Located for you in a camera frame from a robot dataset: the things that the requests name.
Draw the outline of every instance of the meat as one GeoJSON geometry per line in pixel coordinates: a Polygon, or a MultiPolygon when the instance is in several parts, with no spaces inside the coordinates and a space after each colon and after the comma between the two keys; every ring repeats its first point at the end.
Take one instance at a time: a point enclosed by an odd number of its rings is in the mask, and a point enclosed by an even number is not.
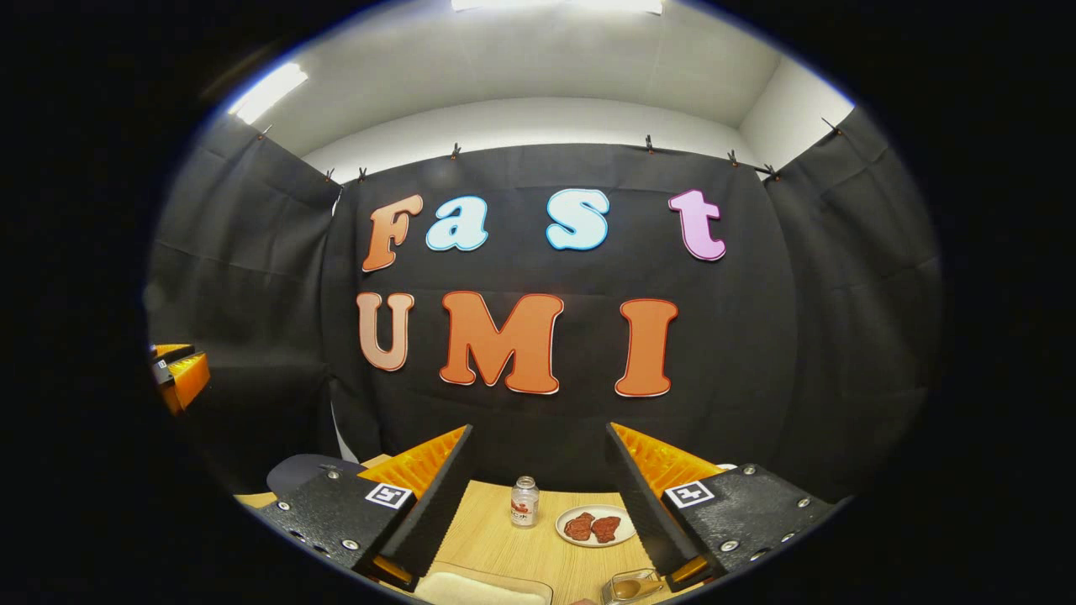
{"type": "Polygon", "coordinates": [[[593,520],[593,515],[583,512],[564,525],[564,533],[574,540],[586,541],[591,539],[591,521],[593,520]]]}
{"type": "Polygon", "coordinates": [[[620,517],[603,517],[594,522],[591,530],[594,532],[594,537],[597,538],[598,544],[606,544],[617,538],[613,534],[619,526],[620,517]]]}

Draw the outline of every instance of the white plate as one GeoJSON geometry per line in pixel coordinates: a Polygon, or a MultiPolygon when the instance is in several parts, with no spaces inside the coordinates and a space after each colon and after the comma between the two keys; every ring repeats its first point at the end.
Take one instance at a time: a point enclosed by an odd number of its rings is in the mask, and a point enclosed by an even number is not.
{"type": "Polygon", "coordinates": [[[627,516],[627,511],[618,506],[609,506],[606,504],[592,504],[589,506],[577,506],[575,508],[569,508],[561,513],[556,518],[556,533],[562,538],[568,540],[576,546],[589,546],[591,548],[601,548],[605,546],[615,546],[627,538],[635,535],[635,525],[632,523],[632,518],[627,516]],[[607,541],[605,544],[599,544],[598,539],[591,533],[591,537],[586,541],[579,541],[571,539],[568,534],[564,533],[564,526],[576,517],[579,517],[583,512],[590,512],[594,516],[594,520],[597,521],[603,517],[620,517],[620,525],[617,531],[613,532],[612,541],[607,541]]]}

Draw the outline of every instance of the white ceiling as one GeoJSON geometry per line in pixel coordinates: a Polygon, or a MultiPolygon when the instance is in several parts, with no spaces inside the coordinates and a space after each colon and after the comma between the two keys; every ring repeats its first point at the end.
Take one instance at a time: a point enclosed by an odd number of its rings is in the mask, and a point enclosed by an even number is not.
{"type": "Polygon", "coordinates": [[[589,97],[738,128],[779,53],[710,13],[558,5],[456,13],[450,0],[391,2],[292,60],[310,79],[259,117],[298,156],[411,114],[520,97],[589,97]]]}

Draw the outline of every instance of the wooden table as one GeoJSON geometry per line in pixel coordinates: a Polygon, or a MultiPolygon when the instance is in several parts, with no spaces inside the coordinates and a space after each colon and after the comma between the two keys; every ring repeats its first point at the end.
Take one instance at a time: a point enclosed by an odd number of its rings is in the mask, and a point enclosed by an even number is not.
{"type": "MultiPolygon", "coordinates": [[[[388,458],[382,454],[362,464],[369,468],[388,458]]],[[[615,546],[587,548],[569,544],[556,533],[554,523],[565,510],[594,504],[623,507],[619,493],[542,491],[538,520],[529,529],[512,525],[508,513],[510,493],[511,488],[506,486],[471,481],[435,561],[547,583],[553,588],[554,605],[569,605],[580,599],[600,604],[601,586],[613,575],[653,567],[638,534],[615,546]]],[[[237,497],[256,507],[275,500],[272,494],[237,497]]],[[[649,605],[672,596],[666,587],[636,603],[649,605]]]]}

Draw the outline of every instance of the ceiling light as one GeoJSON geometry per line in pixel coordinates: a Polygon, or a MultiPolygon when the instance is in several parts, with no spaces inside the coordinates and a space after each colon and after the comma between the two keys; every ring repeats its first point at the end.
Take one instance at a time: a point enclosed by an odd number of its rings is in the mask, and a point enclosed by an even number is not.
{"type": "Polygon", "coordinates": [[[662,14],[662,0],[452,0],[456,11],[468,9],[514,9],[520,6],[543,6],[549,4],[577,4],[611,11],[662,14]]]}
{"type": "Polygon", "coordinates": [[[284,64],[240,97],[228,113],[238,114],[243,122],[253,124],[284,95],[306,82],[307,78],[297,64],[284,64]]]}

